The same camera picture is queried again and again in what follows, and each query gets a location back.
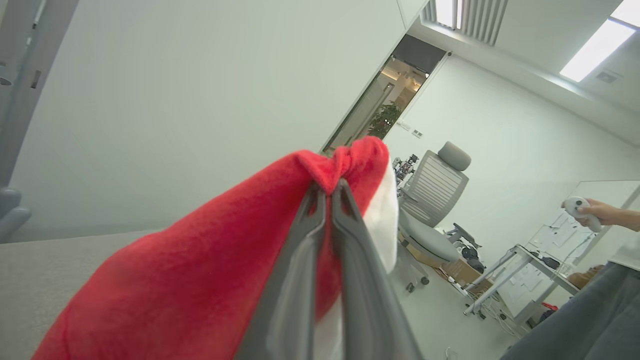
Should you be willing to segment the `dark glass door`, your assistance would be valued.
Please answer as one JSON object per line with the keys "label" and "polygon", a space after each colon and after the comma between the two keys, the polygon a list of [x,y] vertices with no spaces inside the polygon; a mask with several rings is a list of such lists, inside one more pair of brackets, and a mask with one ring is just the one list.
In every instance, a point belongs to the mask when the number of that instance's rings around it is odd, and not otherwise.
{"label": "dark glass door", "polygon": [[446,51],[441,48],[404,35],[321,153],[330,157],[338,148],[369,136],[371,119],[383,104],[395,101],[404,112],[445,55]]}

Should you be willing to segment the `white handheld controller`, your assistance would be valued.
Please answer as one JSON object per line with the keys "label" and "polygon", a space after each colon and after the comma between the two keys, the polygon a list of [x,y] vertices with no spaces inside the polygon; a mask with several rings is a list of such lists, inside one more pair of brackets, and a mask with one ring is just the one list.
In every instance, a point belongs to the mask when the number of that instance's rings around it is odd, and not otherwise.
{"label": "white handheld controller", "polygon": [[575,219],[587,219],[588,228],[593,233],[600,233],[602,231],[602,225],[598,217],[591,213],[583,213],[581,209],[590,208],[589,201],[580,196],[571,196],[563,202],[563,208],[565,211]]}

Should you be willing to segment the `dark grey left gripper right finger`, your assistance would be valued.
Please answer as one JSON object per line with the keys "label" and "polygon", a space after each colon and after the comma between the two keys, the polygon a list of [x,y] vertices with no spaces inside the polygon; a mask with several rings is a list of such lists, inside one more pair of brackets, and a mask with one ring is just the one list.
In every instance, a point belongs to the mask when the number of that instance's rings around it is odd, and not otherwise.
{"label": "dark grey left gripper right finger", "polygon": [[330,218],[342,267],[344,360],[423,360],[345,178],[331,195]]}

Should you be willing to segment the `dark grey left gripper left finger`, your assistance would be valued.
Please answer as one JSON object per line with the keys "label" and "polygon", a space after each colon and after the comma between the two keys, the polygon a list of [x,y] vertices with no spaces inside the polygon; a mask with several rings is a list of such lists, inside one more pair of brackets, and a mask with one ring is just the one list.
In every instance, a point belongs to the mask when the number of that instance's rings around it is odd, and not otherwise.
{"label": "dark grey left gripper left finger", "polygon": [[295,214],[235,360],[313,360],[327,196],[312,183]]}

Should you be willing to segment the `person's white shirt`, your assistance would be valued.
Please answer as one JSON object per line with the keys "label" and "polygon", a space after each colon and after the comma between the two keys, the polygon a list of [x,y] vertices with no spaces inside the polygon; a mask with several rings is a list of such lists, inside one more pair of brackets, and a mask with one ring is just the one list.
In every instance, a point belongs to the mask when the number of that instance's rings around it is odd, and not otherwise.
{"label": "person's white shirt", "polygon": [[640,272],[640,234],[620,246],[608,262]]}

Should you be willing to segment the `brown cardboard box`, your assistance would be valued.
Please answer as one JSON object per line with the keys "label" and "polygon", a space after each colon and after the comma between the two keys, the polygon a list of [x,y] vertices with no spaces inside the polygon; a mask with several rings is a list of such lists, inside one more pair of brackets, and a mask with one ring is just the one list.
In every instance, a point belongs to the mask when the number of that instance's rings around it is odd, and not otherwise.
{"label": "brown cardboard box", "polygon": [[402,234],[398,234],[397,256],[397,265],[405,274],[406,291],[409,293],[420,286],[429,285],[430,275],[427,269],[434,269],[445,280],[451,277],[461,286],[470,285],[482,275],[463,257],[453,261],[443,260],[428,251],[419,250]]}

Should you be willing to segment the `person's hand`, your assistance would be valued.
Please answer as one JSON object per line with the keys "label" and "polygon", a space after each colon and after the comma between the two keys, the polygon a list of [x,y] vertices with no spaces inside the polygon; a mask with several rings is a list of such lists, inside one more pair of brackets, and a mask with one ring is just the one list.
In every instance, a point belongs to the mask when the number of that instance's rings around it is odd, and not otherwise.
{"label": "person's hand", "polygon": [[590,216],[597,218],[601,226],[620,225],[624,219],[625,212],[620,208],[591,198],[583,198],[583,200],[589,205],[575,208],[570,206],[570,203],[566,200],[561,205],[562,208],[573,208],[574,214],[570,213],[570,215],[582,226],[589,227],[591,225],[592,219]]}

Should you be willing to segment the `grey fabric sofa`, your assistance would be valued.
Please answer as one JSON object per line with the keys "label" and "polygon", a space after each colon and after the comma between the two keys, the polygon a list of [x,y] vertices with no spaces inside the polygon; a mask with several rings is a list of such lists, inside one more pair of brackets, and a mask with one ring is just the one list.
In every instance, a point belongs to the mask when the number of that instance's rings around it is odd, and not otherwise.
{"label": "grey fabric sofa", "polygon": [[148,234],[144,230],[0,244],[0,360],[30,360],[94,271]]}

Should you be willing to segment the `white metal desk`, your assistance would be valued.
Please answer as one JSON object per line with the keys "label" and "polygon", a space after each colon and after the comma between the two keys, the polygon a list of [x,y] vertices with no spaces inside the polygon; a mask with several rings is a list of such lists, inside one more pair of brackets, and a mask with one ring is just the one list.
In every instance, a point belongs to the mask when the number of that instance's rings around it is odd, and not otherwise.
{"label": "white metal desk", "polygon": [[537,309],[538,306],[541,306],[542,303],[546,300],[546,298],[555,290],[557,287],[561,287],[563,290],[567,291],[570,296],[575,296],[579,289],[575,287],[569,280],[561,276],[555,269],[551,269],[549,266],[544,264],[544,262],[537,256],[535,256],[531,251],[525,249],[521,244],[517,244],[514,247],[510,248],[506,251],[505,255],[496,262],[496,264],[491,265],[489,268],[485,269],[485,271],[480,274],[480,276],[468,283],[464,290],[468,295],[471,294],[472,290],[480,285],[481,282],[486,280],[489,276],[491,276],[495,271],[497,271],[500,267],[510,261],[514,256],[519,256],[519,262],[514,265],[512,269],[505,269],[496,280],[493,281],[493,284],[485,291],[482,295],[478,296],[475,301],[469,305],[466,310],[464,310],[464,314],[470,315],[478,315],[480,314],[482,304],[493,294],[498,292],[499,287],[505,285],[510,279],[514,278],[515,274],[522,269],[524,269],[527,265],[531,264],[535,269],[537,269],[544,278],[550,280],[553,285],[549,287],[546,292],[543,292],[538,299],[530,301],[520,312],[515,314],[513,321],[519,325],[525,324],[528,319],[530,319]]}

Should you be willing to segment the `green potted plant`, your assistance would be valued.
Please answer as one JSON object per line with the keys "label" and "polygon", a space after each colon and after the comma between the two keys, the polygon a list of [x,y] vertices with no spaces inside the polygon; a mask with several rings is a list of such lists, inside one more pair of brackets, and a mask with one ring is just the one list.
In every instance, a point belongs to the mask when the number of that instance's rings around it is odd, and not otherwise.
{"label": "green potted plant", "polygon": [[368,136],[384,139],[396,121],[400,118],[403,109],[396,101],[382,104],[370,121]]}

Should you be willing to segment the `long rectangular ceiling light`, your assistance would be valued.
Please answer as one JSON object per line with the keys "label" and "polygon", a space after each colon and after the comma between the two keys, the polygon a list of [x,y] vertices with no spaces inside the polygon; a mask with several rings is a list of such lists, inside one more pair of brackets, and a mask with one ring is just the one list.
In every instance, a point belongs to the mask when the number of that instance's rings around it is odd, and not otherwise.
{"label": "long rectangular ceiling light", "polygon": [[462,29],[464,0],[435,0],[436,22],[453,30]]}
{"label": "long rectangular ceiling light", "polygon": [[582,82],[636,32],[637,29],[624,23],[606,20],[567,62],[560,75],[574,82]]}

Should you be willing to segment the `person's grey trousers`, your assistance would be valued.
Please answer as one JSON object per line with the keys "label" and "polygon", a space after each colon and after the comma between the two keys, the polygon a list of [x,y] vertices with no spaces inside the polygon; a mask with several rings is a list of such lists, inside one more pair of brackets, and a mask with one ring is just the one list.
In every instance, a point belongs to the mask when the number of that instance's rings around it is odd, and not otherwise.
{"label": "person's grey trousers", "polygon": [[640,360],[640,271],[606,264],[500,360]]}

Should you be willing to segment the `slatted ceiling air vent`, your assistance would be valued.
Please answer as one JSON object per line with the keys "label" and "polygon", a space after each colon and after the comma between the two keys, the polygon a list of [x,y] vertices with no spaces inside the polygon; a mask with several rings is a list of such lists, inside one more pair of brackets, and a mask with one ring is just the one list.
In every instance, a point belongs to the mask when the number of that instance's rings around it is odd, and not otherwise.
{"label": "slatted ceiling air vent", "polygon": [[451,29],[437,22],[435,0],[429,0],[420,12],[420,20],[493,47],[498,39],[508,4],[509,0],[463,0],[462,27]]}

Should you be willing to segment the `plain red garment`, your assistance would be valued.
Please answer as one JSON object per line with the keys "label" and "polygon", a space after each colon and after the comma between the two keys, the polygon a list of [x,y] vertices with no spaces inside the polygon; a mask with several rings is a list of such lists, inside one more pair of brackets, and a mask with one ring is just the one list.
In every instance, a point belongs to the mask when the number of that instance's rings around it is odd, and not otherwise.
{"label": "plain red garment", "polygon": [[393,270],[392,162],[374,136],[331,158],[300,150],[272,162],[107,258],[30,360],[232,360],[311,184],[331,193],[349,183],[386,273]]}

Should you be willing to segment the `whiteboard with paper sheets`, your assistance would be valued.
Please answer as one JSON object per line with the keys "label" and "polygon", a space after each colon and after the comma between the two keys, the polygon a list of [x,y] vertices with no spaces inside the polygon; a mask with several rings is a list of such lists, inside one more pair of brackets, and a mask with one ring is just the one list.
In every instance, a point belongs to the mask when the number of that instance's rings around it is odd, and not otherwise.
{"label": "whiteboard with paper sheets", "polygon": [[[618,208],[640,209],[640,180],[582,181],[570,196],[591,198]],[[602,226],[593,232],[573,219],[566,210],[551,212],[526,248],[542,257],[559,262],[556,277],[586,272],[596,265],[605,265],[625,244],[636,240],[637,233],[618,226]]]}

